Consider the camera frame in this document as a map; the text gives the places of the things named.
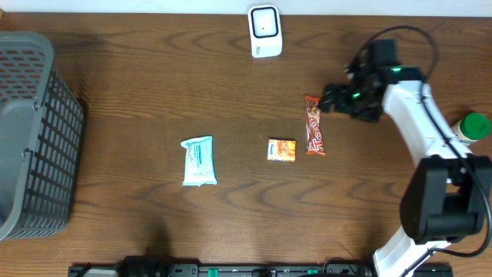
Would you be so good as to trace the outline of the orange chocolate bar wrapper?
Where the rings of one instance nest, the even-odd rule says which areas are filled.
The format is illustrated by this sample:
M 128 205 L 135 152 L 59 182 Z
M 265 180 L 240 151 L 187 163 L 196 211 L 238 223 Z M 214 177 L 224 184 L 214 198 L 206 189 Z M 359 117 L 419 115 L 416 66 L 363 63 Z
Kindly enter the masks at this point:
M 321 110 L 318 97 L 305 95 L 306 154 L 325 156 L 324 143 L 320 130 Z

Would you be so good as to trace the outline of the green lid jar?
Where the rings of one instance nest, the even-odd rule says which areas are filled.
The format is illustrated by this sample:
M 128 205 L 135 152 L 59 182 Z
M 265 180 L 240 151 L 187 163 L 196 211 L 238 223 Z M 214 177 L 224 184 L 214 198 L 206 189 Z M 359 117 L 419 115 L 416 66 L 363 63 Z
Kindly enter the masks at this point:
M 485 115 L 474 112 L 452 125 L 451 131 L 462 144 L 469 146 L 490 134 L 491 123 Z

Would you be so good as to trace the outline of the teal wet wipes pack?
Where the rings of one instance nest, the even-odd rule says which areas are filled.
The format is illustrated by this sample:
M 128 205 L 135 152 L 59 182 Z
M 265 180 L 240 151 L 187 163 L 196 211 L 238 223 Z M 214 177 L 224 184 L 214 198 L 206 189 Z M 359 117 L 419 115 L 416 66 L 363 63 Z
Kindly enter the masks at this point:
M 190 138 L 181 143 L 186 149 L 183 186 L 217 185 L 214 170 L 213 137 Z

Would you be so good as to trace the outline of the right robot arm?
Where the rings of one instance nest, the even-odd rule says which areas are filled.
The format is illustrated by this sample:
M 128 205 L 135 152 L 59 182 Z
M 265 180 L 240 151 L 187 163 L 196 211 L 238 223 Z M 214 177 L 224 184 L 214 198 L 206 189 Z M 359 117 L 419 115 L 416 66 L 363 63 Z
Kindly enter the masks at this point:
M 412 276 L 433 254 L 457 255 L 451 244 L 491 228 L 491 160 L 456 140 L 419 68 L 362 69 L 347 84 L 326 85 L 319 107 L 359 119 L 388 114 L 415 165 L 401 225 L 371 256 L 374 276 Z

